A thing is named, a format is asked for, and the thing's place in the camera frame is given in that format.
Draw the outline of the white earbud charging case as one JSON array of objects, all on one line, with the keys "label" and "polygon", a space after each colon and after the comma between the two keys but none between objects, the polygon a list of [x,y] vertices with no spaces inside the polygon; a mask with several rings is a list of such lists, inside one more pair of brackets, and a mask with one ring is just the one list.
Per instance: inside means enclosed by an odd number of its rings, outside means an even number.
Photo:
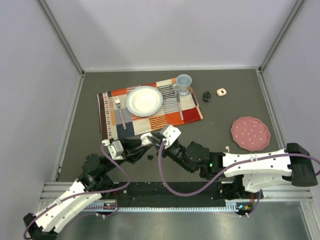
[{"label": "white earbud charging case", "polygon": [[151,145],[152,141],[150,140],[150,138],[152,138],[152,137],[153,137],[153,135],[152,135],[151,132],[142,134],[141,137],[140,137],[141,145],[142,146]]}]

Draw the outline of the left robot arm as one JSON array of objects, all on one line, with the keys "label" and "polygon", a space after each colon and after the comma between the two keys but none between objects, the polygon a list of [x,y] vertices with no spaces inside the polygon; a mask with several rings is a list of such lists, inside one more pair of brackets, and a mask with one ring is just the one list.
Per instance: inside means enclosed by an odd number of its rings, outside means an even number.
[{"label": "left robot arm", "polygon": [[[82,174],[55,201],[37,213],[24,218],[25,240],[54,240],[58,233],[80,212],[101,198],[109,198],[114,192],[126,189],[131,183],[129,174],[121,167],[124,162],[135,163],[152,147],[149,139],[103,140],[103,155],[90,154],[82,166]],[[114,168],[127,178],[121,186],[115,186],[108,176]]]}]

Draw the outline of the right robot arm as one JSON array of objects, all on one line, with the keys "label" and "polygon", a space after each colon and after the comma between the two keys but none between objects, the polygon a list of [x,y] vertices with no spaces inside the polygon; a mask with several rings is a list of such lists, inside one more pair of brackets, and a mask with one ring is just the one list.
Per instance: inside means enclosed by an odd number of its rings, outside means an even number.
[{"label": "right robot arm", "polygon": [[318,159],[297,143],[288,143],[286,148],[259,154],[232,154],[211,152],[202,145],[191,142],[187,147],[178,141],[180,132],[175,129],[167,136],[156,136],[154,133],[142,139],[144,145],[152,144],[158,151],[158,164],[162,157],[168,156],[190,173],[200,171],[200,177],[208,180],[202,188],[189,193],[173,190],[165,180],[161,170],[160,177],[164,186],[174,195],[191,197],[208,188],[220,177],[239,178],[233,185],[232,194],[245,198],[264,188],[291,183],[295,187],[314,187],[318,185],[312,162]]}]

